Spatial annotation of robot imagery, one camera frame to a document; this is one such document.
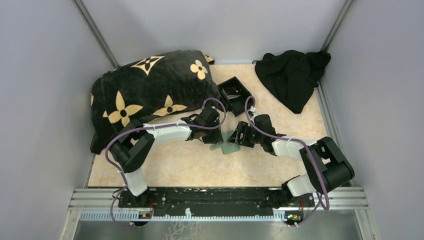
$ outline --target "wall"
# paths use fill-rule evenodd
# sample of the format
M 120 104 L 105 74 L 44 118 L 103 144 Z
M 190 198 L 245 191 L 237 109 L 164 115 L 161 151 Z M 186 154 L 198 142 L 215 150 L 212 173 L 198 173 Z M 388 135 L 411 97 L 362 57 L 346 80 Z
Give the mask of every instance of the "wall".
M 344 0 L 83 0 L 118 63 L 177 49 L 217 63 L 319 51 Z
M 71 0 L 1 1 L 0 33 L 0 239 L 58 239 L 112 67 Z
M 424 1 L 357 1 L 323 87 L 382 239 L 422 239 Z

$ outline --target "beige table surface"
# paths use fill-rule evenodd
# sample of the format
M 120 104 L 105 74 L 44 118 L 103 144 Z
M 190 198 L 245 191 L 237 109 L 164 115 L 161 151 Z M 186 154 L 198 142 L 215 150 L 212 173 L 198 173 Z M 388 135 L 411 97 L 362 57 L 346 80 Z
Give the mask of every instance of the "beige table surface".
M 256 111 L 269 114 L 277 133 L 304 140 L 317 140 L 327 135 L 315 93 L 303 112 L 294 114 L 262 85 L 253 64 L 211 65 L 210 71 L 217 84 L 237 76 L 256 98 Z M 173 122 L 188 115 L 190 113 L 168 115 L 152 123 Z M 238 121 L 247 122 L 247 119 L 244 114 L 234 117 L 229 112 L 222 132 L 234 130 Z M 210 144 L 193 140 L 152 148 L 142 166 L 147 184 L 152 187 L 281 186 L 286 180 L 306 172 L 301 160 L 272 156 L 258 144 L 254 148 L 241 146 L 240 151 L 228 155 L 223 155 L 220 148 L 211 151 L 209 147 Z M 96 155 L 88 186 L 116 187 L 123 183 L 118 171 L 106 161 L 104 151 Z

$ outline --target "floral patterned blanket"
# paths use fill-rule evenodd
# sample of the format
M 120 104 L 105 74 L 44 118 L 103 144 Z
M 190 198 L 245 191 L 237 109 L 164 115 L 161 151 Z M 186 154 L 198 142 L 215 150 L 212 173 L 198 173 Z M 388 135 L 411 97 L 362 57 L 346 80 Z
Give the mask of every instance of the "floral patterned blanket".
M 198 50 L 177 50 L 120 66 L 97 79 L 91 89 L 95 134 L 90 150 L 100 152 L 132 119 L 143 123 L 193 111 L 208 97 L 219 98 L 209 63 Z

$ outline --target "small green object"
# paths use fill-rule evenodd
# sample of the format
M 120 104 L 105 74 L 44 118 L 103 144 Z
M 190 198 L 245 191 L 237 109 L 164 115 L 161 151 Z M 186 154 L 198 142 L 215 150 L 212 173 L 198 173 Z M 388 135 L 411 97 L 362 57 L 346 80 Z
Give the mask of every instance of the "small green object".
M 231 137 L 233 132 L 233 130 L 229 130 L 222 133 L 222 139 L 224 142 L 215 143 L 214 145 L 210 146 L 210 150 L 213 151 L 215 149 L 221 148 L 224 155 L 240 151 L 239 145 L 232 142 L 227 142 L 227 139 Z

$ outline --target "black fabric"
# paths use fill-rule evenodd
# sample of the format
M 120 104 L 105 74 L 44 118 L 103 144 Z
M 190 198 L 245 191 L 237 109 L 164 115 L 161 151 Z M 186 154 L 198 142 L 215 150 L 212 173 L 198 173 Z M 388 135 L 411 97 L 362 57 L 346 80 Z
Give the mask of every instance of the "black fabric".
M 272 95 L 293 113 L 300 114 L 330 59 L 330 54 L 323 51 L 304 54 L 289 50 L 278 56 L 266 53 L 254 69 Z
M 147 123 L 219 99 L 206 58 L 197 50 L 171 51 L 103 74 L 91 88 L 91 152 L 100 154 L 132 119 Z

